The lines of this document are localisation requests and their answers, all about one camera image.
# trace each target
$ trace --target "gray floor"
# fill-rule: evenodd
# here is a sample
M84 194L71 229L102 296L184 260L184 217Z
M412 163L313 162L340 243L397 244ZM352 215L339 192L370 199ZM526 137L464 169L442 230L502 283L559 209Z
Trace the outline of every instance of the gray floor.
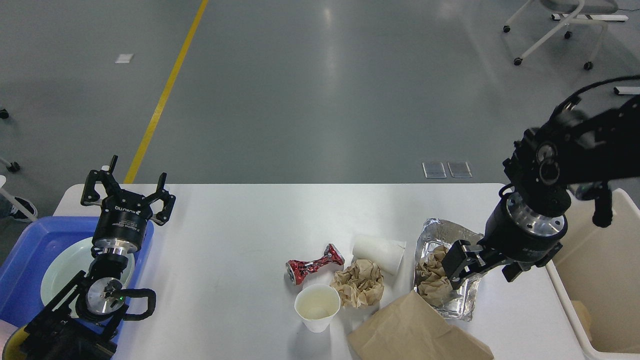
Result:
M422 161L464 160L505 182L502 160L574 90L640 73L640 12L558 33L524 1L211 0L137 183L423 183ZM618 0L636 8L635 0ZM0 3L0 156L6 188L50 215L64 191L120 156L123 180L200 2ZM120 53L134 53L116 65ZM584 96L594 115L621 99ZM638 203L637 179L622 182ZM0 222L0 261L24 225Z

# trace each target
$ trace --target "aluminum foil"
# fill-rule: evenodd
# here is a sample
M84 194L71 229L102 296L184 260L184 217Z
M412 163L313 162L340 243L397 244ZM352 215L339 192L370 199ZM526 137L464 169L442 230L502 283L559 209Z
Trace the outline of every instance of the aluminum foil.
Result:
M453 222L430 218L424 222L424 229L418 238L415 248L415 262L413 264L413 290L418 292L418 276L415 273L415 266L420 259L426 258L436 247L444 245L450 248L451 243L456 240L467 240L475 245L483 237L482 234L474 233L466 227ZM471 277L458 290L454 298L443 306L433 306L445 319L459 319L471 321L476 306L476 291L480 282L480 276Z

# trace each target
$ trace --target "cable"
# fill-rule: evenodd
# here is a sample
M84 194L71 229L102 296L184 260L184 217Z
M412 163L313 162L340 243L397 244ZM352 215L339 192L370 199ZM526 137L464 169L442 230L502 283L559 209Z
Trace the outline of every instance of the cable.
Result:
M627 81L627 80L638 80L638 79L640 79L640 75L620 76L619 78L613 78L613 79L598 81L597 83L593 83L591 85L587 85L587 86L581 88L580 90L574 92L573 94L571 94L563 102L561 102L558 106L556 106L556 108L554 109L554 112L551 114L551 117L549 117L549 120L553 119L559 113L561 113L562 109L564 109L564 107L571 100L573 100L576 96L582 94L583 92L587 92L588 90L591 90L591 89L596 88L598 86L606 85L606 84L609 84L609 83L616 83L618 81Z
M505 197L507 194L505 194L504 192L507 191L507 189L512 188L513 184L508 183L507 185L503 186L500 191L498 191L498 195L500 195L500 198Z

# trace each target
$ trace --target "crumpled brown paper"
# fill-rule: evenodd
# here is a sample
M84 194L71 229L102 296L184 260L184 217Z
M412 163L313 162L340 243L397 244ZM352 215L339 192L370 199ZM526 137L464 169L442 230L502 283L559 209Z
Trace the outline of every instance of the crumpled brown paper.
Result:
M440 245L433 249L426 258L420 259L416 265L415 272L420 281L418 294L433 306L443 306L455 296L451 283L442 268L442 259L446 254L447 248Z
M385 291L380 267L366 259L358 259L344 271L336 272L331 287L340 294L342 306L353 307L373 305Z
M347 337L362 360L491 360L482 341L449 325L414 291L373 314Z

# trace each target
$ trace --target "chair wheel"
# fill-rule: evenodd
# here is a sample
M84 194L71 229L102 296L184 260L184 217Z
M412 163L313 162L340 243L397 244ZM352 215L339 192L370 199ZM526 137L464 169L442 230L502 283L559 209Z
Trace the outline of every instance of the chair wheel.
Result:
M9 172L17 172L18 170L20 170L20 165L14 161L13 163L11 163L11 166L6 167L6 169L9 170Z

